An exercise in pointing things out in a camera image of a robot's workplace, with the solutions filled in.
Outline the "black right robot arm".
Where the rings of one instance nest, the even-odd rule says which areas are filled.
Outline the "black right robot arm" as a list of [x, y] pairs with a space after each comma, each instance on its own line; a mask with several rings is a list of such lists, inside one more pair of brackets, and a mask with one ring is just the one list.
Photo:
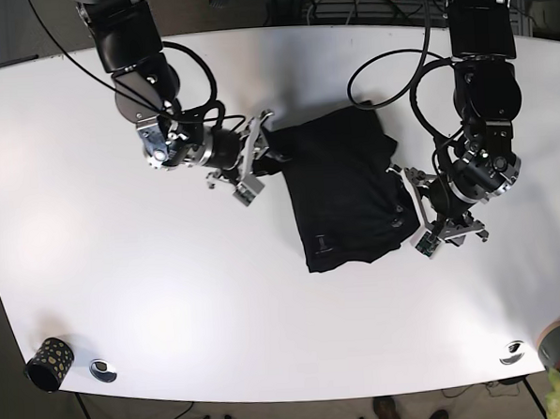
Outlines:
[[[144, 155], [156, 169], [180, 165], [209, 167], [212, 181], [242, 188], [278, 172], [288, 157], [270, 149], [264, 111], [242, 131], [223, 126], [225, 106], [206, 62], [190, 48], [162, 40], [146, 0], [75, 0], [94, 39], [104, 71], [110, 74], [115, 104], [135, 125]], [[208, 100], [187, 111], [179, 104], [177, 72], [164, 49], [189, 56], [206, 75]]]

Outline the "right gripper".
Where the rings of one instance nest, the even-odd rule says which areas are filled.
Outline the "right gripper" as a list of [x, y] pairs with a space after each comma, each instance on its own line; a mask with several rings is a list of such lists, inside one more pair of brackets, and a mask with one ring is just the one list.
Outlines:
[[212, 168], [206, 176], [208, 188], [213, 189], [217, 183], [227, 183], [235, 188], [246, 175], [274, 175], [292, 160], [290, 156], [269, 147], [264, 130], [265, 122], [273, 115], [271, 110], [263, 110], [258, 117], [252, 117], [240, 132], [219, 125], [205, 130], [204, 166]]

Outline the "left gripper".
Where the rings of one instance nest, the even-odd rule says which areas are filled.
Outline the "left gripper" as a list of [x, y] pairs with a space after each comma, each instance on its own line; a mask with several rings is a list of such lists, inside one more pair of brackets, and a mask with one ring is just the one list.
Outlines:
[[413, 205], [421, 228], [429, 230], [444, 243], [460, 246], [469, 234], [476, 235], [482, 242], [487, 242], [489, 233], [485, 224], [472, 217], [465, 207], [458, 217], [451, 217], [447, 212], [452, 191], [444, 191], [441, 183], [443, 176], [424, 173], [416, 168], [404, 169], [391, 164], [388, 172], [397, 174], [403, 187], [411, 194]]

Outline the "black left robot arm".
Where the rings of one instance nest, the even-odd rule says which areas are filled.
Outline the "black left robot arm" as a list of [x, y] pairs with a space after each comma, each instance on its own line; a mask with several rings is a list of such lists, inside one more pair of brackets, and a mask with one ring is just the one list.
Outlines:
[[509, 191], [521, 160], [511, 147], [513, 121], [522, 106], [515, 78], [516, 47], [509, 21], [510, 0], [445, 0], [452, 55], [437, 58], [416, 74], [420, 82], [439, 67], [454, 73], [454, 107], [460, 129], [448, 138], [437, 131], [417, 106], [417, 83], [409, 91], [417, 121], [434, 141], [432, 174], [399, 170], [413, 196], [423, 233], [416, 250], [431, 257], [443, 243], [459, 247], [468, 234], [489, 236], [470, 210]]

